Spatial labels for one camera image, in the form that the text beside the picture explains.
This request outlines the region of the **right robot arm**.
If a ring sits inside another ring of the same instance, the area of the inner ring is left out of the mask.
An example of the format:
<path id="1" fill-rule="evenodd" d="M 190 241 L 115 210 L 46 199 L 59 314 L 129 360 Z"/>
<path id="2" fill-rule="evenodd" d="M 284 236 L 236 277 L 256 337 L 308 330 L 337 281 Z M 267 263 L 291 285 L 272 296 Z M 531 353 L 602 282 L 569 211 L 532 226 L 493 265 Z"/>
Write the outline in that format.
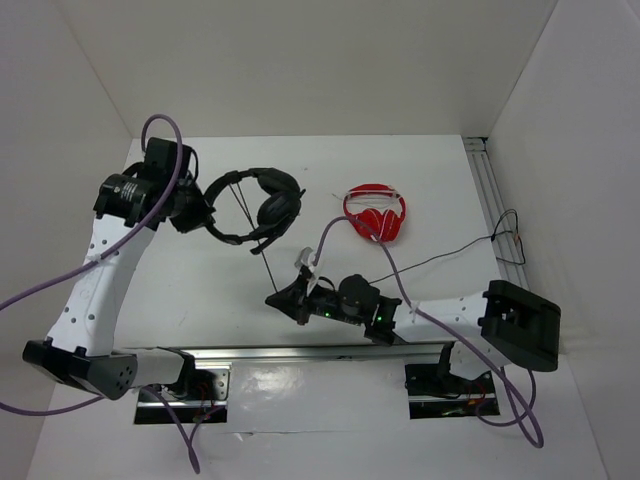
<path id="1" fill-rule="evenodd" d="M 302 268 L 265 303 L 299 325 L 320 316 L 361 326 L 376 345 L 439 344 L 436 379 L 448 392 L 492 368 L 513 364 L 546 373 L 558 367 L 560 307 L 505 280 L 463 297 L 408 303 L 384 296 L 359 274 L 333 287 Z"/>

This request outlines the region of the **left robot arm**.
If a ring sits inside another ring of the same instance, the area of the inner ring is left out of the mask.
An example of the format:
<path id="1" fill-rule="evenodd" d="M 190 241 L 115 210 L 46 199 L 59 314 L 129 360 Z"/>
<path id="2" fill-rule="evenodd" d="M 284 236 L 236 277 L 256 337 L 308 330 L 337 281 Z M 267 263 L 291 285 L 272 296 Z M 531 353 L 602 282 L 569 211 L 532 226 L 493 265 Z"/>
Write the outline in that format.
<path id="1" fill-rule="evenodd" d="M 211 213 L 196 183 L 196 152 L 151 138 L 144 159 L 100 186 L 86 262 L 63 312 L 42 340 L 30 340 L 23 360 L 58 383 L 110 400 L 132 388 L 161 385 L 176 399 L 196 390 L 201 374 L 177 348 L 114 347 L 119 313 L 136 267 L 158 227 L 169 221 L 188 233 Z"/>

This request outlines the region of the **red headphones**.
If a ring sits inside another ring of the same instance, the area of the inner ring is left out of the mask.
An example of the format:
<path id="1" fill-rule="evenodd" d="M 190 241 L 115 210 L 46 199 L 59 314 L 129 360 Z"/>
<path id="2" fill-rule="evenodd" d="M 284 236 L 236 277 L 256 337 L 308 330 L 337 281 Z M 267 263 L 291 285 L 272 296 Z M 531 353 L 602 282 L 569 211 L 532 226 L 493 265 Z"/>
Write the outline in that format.
<path id="1" fill-rule="evenodd" d="M 380 183 L 364 183 L 350 188 L 343 195 L 334 194 L 342 204 L 343 214 L 356 233 L 375 242 L 394 242 L 400 234 L 407 215 L 407 205 L 404 197 L 392 186 Z M 350 205 L 356 200 L 386 200 L 384 206 L 367 204 L 361 211 L 350 210 Z"/>

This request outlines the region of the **aluminium front table rail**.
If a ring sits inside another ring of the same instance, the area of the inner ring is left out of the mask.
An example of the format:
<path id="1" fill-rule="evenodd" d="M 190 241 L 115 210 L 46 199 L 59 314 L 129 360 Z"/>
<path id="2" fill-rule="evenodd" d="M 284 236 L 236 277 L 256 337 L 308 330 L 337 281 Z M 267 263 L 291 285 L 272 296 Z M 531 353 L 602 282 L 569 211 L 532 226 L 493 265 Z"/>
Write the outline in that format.
<path id="1" fill-rule="evenodd" d="M 332 361 L 401 360 L 404 363 L 437 364 L 447 343 L 400 344 L 393 346 L 266 346 L 266 347 L 186 347 L 200 366 L 240 363 L 282 364 Z"/>

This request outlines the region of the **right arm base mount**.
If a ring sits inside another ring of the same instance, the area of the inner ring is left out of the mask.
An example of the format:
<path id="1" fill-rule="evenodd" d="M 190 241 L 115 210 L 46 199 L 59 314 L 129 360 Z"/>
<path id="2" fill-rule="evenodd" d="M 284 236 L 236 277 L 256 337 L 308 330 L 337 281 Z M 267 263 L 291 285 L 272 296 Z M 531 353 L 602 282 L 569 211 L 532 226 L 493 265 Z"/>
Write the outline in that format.
<path id="1" fill-rule="evenodd" d="M 435 364 L 407 364 L 405 389 L 412 420 L 475 417 L 476 412 L 500 414 L 490 373 L 466 380 L 441 373 Z"/>

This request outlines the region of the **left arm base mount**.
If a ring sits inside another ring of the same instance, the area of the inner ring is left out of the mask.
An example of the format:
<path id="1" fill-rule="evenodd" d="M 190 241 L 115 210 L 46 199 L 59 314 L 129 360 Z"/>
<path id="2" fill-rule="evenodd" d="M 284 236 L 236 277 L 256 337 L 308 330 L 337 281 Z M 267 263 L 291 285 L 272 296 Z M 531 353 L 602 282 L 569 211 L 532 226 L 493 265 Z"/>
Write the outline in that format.
<path id="1" fill-rule="evenodd" d="M 135 425 L 167 425 L 174 422 L 164 403 L 186 425 L 224 424 L 228 418 L 230 369 L 198 370 L 195 383 L 179 393 L 166 385 L 153 385 L 153 393 L 140 391 L 134 414 Z"/>

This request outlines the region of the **aluminium right side rail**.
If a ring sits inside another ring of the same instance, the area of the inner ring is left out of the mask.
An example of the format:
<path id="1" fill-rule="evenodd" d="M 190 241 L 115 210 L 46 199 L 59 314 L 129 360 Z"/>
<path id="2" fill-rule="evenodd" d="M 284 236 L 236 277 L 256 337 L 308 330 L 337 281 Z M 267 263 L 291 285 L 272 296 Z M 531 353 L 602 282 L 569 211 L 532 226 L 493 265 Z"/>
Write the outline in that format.
<path id="1" fill-rule="evenodd" d="M 529 290 L 519 214 L 502 198 L 488 155 L 487 140 L 483 137 L 463 137 L 462 141 L 488 230 L 496 234 L 492 248 L 501 277 Z"/>

